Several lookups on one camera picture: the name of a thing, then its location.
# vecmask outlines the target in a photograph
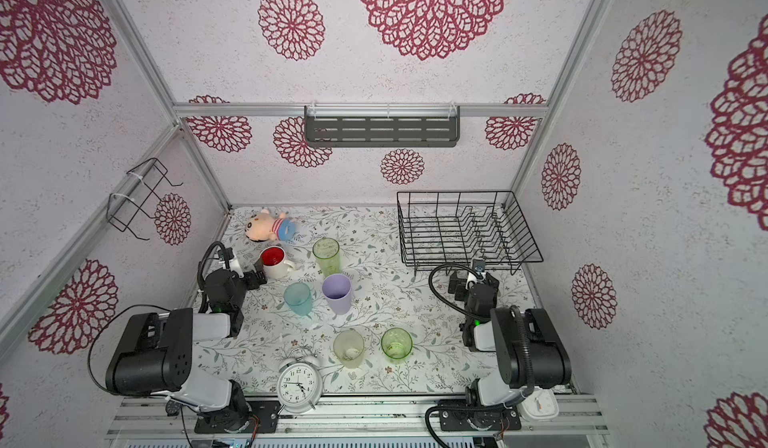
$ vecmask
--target purple cup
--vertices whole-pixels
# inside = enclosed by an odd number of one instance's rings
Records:
[[[322,296],[333,313],[344,315],[352,307],[352,280],[341,273],[329,276],[322,282]]]

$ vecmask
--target tabletop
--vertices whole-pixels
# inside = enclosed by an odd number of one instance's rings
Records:
[[[292,240],[252,242],[245,237],[248,220],[262,208],[273,216],[285,212],[297,223]],[[323,277],[312,245],[322,237],[339,242],[342,272],[352,280],[354,300],[344,315],[331,311],[320,290]],[[320,359],[326,393],[462,393],[475,378],[497,369],[495,354],[473,353],[464,346],[458,328],[464,316],[432,294],[428,272],[414,273],[402,263],[394,206],[242,207],[233,211],[221,241],[250,263],[264,248],[281,245],[297,265],[284,279],[246,294],[245,321],[236,338],[193,347],[199,367],[237,381],[247,394],[274,392],[279,364],[295,347],[308,347]],[[490,272],[501,282],[500,306],[533,308],[521,271]],[[283,291],[296,281],[312,289],[312,311],[305,317],[283,303]],[[446,294],[444,271],[435,282]],[[391,363],[380,345],[381,336],[393,327],[408,330],[413,339],[412,353],[400,364]],[[333,339],[350,328],[365,340],[364,360],[352,370],[341,366],[332,352]]]

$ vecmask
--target white mug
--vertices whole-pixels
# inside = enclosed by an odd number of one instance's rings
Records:
[[[264,273],[267,281],[282,279],[291,271],[296,270],[293,261],[288,260],[286,251],[281,246],[270,246],[259,254],[259,259],[264,264]]]

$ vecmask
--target cup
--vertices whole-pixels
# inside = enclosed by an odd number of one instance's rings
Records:
[[[312,253],[322,270],[322,276],[329,277],[335,273],[341,273],[339,242],[334,239],[320,239],[312,246]]]
[[[283,292],[283,300],[293,313],[304,317],[312,311],[312,290],[306,283],[293,283]]]
[[[264,249],[259,258],[264,264],[267,280],[282,279],[296,269],[296,265],[293,264],[293,261],[288,260],[286,251],[280,246],[270,246],[268,249]]]
[[[389,328],[382,335],[382,350],[392,363],[400,363],[413,349],[411,334],[402,328]]]
[[[322,296],[333,313],[344,315],[352,307],[352,281],[341,273],[331,275],[322,282]]]
[[[333,340],[333,353],[345,368],[357,368],[365,354],[360,333],[354,330],[342,331]]]

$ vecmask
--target red floral pattern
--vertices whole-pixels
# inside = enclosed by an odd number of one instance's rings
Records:
[[[541,95],[519,94],[517,97],[507,98],[504,103],[543,104],[546,101]],[[520,148],[528,143],[537,122],[534,117],[491,117],[485,122],[485,138],[496,148]]]
[[[759,393],[718,398],[706,411],[707,448],[768,446],[768,400]]]
[[[331,148],[312,148],[306,144],[302,117],[281,120],[275,127],[273,141],[280,156],[304,168],[323,165],[333,153]]]
[[[98,98],[117,67],[98,0],[0,0],[0,72],[46,102]]]
[[[547,156],[542,170],[544,201],[552,210],[562,210],[574,201],[581,183],[581,166],[576,150],[561,143]]]
[[[11,415],[8,413],[8,400],[2,392],[2,383],[0,383],[0,440],[2,440],[2,429],[5,428],[5,422]]]
[[[674,12],[662,10],[639,22],[616,54],[610,77],[616,97],[634,102],[656,90],[674,66],[682,37]]]
[[[190,233],[192,218],[187,202],[176,193],[168,193],[154,211],[154,226],[168,245],[178,245]]]
[[[768,231],[768,15],[748,48],[730,61],[728,80],[710,108],[710,173],[728,187],[728,203],[757,215]]]
[[[73,354],[91,344],[117,305],[114,276],[98,260],[85,260],[27,338],[40,351]]]
[[[422,173],[424,159],[413,150],[398,148],[384,155],[382,159],[382,175],[394,184],[415,182]]]
[[[504,0],[360,0],[385,44],[420,60],[465,50],[488,30]]]
[[[259,25],[270,47],[293,60],[312,57],[326,36],[322,15],[312,0],[262,0]]]
[[[203,95],[191,104],[228,104],[218,97]],[[197,139],[220,152],[239,152],[250,143],[250,125],[246,117],[189,117],[192,133]]]
[[[592,328],[605,328],[616,316],[616,290],[599,266],[584,265],[574,276],[571,300],[581,320]]]

